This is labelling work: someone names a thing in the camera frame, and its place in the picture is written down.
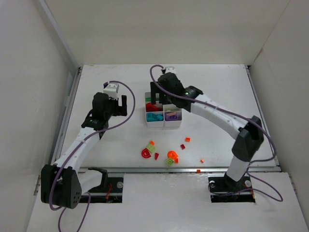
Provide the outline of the teal square lego brick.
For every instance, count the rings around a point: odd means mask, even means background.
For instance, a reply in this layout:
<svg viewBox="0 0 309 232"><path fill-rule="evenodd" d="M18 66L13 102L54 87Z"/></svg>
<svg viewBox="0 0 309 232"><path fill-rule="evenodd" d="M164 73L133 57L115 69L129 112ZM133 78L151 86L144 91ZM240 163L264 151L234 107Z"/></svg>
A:
<svg viewBox="0 0 309 232"><path fill-rule="evenodd" d="M163 115L156 115L156 119L157 119L157 121L163 121L164 117L163 117Z"/></svg>

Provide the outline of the red horseshoe lego piece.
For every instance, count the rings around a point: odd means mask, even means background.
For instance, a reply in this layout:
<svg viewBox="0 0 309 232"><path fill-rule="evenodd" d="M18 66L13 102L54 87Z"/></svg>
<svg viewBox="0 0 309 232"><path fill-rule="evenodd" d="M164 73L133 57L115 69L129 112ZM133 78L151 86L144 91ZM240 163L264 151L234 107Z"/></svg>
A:
<svg viewBox="0 0 309 232"><path fill-rule="evenodd" d="M144 159L149 159L151 157L151 153L150 151L145 148L141 151L141 156L144 158Z"/></svg>

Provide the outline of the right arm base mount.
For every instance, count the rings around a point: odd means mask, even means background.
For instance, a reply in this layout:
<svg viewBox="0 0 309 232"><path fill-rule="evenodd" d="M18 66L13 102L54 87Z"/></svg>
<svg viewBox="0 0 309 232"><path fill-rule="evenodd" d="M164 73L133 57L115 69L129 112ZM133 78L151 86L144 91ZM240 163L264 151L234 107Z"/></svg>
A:
<svg viewBox="0 0 309 232"><path fill-rule="evenodd" d="M208 190L212 203L255 203L252 182L243 176L235 182L228 176L209 176Z"/></svg>

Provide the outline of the light green square lego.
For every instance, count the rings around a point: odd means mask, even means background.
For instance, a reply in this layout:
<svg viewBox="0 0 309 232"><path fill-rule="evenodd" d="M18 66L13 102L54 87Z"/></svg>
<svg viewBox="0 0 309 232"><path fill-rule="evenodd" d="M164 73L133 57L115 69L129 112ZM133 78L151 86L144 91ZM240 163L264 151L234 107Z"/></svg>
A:
<svg viewBox="0 0 309 232"><path fill-rule="evenodd" d="M167 158L165 163L170 167L174 164L174 159L172 158Z"/></svg>

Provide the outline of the clear divided container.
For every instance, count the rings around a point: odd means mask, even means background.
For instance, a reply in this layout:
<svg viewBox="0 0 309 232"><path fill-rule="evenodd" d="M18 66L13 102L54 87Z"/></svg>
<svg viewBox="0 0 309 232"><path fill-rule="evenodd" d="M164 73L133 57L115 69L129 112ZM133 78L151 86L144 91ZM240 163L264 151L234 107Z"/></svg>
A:
<svg viewBox="0 0 309 232"><path fill-rule="evenodd" d="M164 127L179 128L182 123L182 110L174 104L163 105Z"/></svg>
<svg viewBox="0 0 309 232"><path fill-rule="evenodd" d="M164 127L164 110L163 104L159 102L159 94L155 96L155 103L151 103L151 93L145 92L145 121L149 128Z"/></svg>

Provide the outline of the red arch duplo brick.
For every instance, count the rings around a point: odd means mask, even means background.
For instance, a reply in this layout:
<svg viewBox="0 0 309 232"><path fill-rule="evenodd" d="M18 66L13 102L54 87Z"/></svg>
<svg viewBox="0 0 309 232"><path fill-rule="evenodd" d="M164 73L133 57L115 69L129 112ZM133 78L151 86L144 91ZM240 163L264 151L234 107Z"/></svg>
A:
<svg viewBox="0 0 309 232"><path fill-rule="evenodd" d="M159 111L163 111L163 106L160 103L151 104L150 102L148 102L145 104L145 109L146 109L146 112L159 112Z"/></svg>

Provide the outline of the teal curved lego brick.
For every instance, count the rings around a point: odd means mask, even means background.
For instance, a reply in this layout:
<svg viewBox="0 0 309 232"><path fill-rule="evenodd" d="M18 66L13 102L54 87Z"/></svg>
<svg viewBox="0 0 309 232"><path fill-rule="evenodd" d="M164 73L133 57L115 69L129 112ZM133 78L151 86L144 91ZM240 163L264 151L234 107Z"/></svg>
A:
<svg viewBox="0 0 309 232"><path fill-rule="evenodd" d="M155 122L155 121L157 121L156 115L157 114L154 114L154 113L147 113L146 114L146 121L147 122Z"/></svg>

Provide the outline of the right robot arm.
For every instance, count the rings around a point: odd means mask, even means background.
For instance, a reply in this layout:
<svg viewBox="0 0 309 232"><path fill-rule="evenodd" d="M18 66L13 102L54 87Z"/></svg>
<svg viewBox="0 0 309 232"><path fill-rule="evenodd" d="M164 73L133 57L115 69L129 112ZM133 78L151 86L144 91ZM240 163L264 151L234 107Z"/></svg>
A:
<svg viewBox="0 0 309 232"><path fill-rule="evenodd" d="M150 83L151 101L159 96L161 104L173 104L192 114L201 116L227 132L234 140L233 158L225 173L227 185L236 186L252 160L254 154L264 141L260 118L253 116L250 121L240 120L226 110L215 105L207 95L194 86L183 87L176 74L167 72L155 82Z"/></svg>

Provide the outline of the purple lego brick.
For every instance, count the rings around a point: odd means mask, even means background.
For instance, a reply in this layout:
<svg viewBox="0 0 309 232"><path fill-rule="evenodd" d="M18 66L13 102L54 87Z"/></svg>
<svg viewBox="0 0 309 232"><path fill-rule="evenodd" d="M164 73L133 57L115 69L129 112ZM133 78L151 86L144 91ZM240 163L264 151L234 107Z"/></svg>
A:
<svg viewBox="0 0 309 232"><path fill-rule="evenodd" d="M177 111L167 111L167 112L165 112L165 120L166 121L177 121L177 120L179 120Z"/></svg>

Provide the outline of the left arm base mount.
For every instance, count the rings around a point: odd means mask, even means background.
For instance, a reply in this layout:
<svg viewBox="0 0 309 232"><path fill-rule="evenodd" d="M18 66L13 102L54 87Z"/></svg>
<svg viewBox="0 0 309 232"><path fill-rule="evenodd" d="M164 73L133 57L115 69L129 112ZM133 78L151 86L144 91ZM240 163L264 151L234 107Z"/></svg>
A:
<svg viewBox="0 0 309 232"><path fill-rule="evenodd" d="M123 201L124 175L109 174L105 169L92 168L79 173L82 188L80 203L121 203Z"/></svg>

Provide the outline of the right clear divided container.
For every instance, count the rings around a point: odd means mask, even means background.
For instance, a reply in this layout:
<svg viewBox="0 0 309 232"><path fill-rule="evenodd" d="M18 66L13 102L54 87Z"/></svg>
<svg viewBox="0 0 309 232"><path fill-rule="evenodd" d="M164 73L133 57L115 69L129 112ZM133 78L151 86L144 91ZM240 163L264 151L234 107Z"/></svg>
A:
<svg viewBox="0 0 309 232"><path fill-rule="evenodd" d="M164 127L179 128L182 123L182 110L174 104L163 105Z"/></svg>

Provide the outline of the left clear divided container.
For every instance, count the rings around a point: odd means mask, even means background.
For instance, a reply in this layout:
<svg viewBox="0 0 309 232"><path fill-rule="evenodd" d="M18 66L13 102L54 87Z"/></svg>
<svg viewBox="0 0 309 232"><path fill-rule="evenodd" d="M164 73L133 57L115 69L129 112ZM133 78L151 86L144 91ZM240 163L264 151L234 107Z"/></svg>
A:
<svg viewBox="0 0 309 232"><path fill-rule="evenodd" d="M155 96L155 103L151 103L151 93L145 92L145 121L149 128L164 127L164 110L163 104L159 102L159 94Z"/></svg>

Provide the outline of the orange round lego piece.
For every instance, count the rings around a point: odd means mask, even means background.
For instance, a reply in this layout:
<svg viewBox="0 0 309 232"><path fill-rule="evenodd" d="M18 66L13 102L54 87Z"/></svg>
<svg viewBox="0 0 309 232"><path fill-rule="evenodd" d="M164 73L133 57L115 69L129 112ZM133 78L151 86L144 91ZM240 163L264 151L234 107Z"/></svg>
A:
<svg viewBox="0 0 309 232"><path fill-rule="evenodd" d="M175 152L175 151L169 151L168 153L167 153L167 157L169 158L169 159L177 159L178 158L178 154Z"/></svg>

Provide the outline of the light green curved lego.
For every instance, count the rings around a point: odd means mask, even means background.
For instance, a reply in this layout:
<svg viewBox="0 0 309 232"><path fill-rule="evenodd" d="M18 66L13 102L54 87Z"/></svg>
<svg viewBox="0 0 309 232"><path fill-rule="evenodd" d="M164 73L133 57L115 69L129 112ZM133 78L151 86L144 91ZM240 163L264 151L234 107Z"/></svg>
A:
<svg viewBox="0 0 309 232"><path fill-rule="evenodd" d="M156 147L154 146L154 145L152 145L152 144L148 144L147 146L146 146L146 149L152 154L152 153L154 153L155 151L156 151Z"/></svg>

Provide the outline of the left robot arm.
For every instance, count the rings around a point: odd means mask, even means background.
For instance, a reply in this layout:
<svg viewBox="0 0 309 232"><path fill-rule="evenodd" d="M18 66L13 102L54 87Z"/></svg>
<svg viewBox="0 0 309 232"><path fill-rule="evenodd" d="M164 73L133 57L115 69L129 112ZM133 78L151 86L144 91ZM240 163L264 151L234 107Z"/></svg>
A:
<svg viewBox="0 0 309 232"><path fill-rule="evenodd" d="M92 147L109 129L112 116L127 116L127 97L115 99L98 92L92 109L85 117L79 133L68 150L52 165L41 170L41 201L58 207L74 209L81 196L90 189L104 185L108 174L104 169L90 168L83 174L79 169Z"/></svg>

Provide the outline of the metal table rail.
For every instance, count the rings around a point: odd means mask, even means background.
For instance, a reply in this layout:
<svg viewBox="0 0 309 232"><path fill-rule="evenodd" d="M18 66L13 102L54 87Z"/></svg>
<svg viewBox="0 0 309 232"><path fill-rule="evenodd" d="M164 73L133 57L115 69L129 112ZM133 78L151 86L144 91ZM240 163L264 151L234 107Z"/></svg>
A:
<svg viewBox="0 0 309 232"><path fill-rule="evenodd" d="M202 173L225 173L227 168L150 168L150 167L100 167L101 169L107 170L109 173L196 173L200 170ZM266 172L266 173L279 173L281 168L279 166L275 167L251 167L249 172Z"/></svg>

